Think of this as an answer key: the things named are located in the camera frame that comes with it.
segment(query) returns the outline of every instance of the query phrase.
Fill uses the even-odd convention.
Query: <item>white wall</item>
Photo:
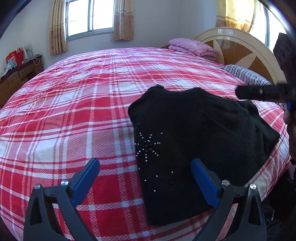
[[[25,46],[42,54],[45,68],[72,55],[110,48],[162,47],[175,37],[194,38],[215,26],[216,0],[134,0],[134,40],[114,41],[112,33],[68,41],[68,51],[49,52],[50,0],[32,0],[0,40],[0,70],[5,57]]]

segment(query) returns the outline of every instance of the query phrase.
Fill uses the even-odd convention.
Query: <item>red gift bag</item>
[[[11,52],[7,57],[6,57],[6,62],[12,61],[13,64],[16,67],[19,67],[22,65],[22,61],[24,60],[24,51],[18,48],[17,50]]]

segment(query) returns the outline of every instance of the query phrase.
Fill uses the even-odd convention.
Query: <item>black speaker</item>
[[[274,55],[284,72],[287,82],[296,84],[296,49],[286,34],[280,33]]]

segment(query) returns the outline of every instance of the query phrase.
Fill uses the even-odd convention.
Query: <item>curved headboard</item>
[[[235,28],[212,28],[197,36],[218,51],[217,61],[250,69],[272,84],[286,83],[286,78],[274,54],[260,40]]]

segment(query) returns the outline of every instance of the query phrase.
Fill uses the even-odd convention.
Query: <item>hand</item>
[[[284,122],[288,125],[287,132],[289,134],[289,152],[291,157],[296,160],[296,124],[293,116],[286,110],[284,114]]]

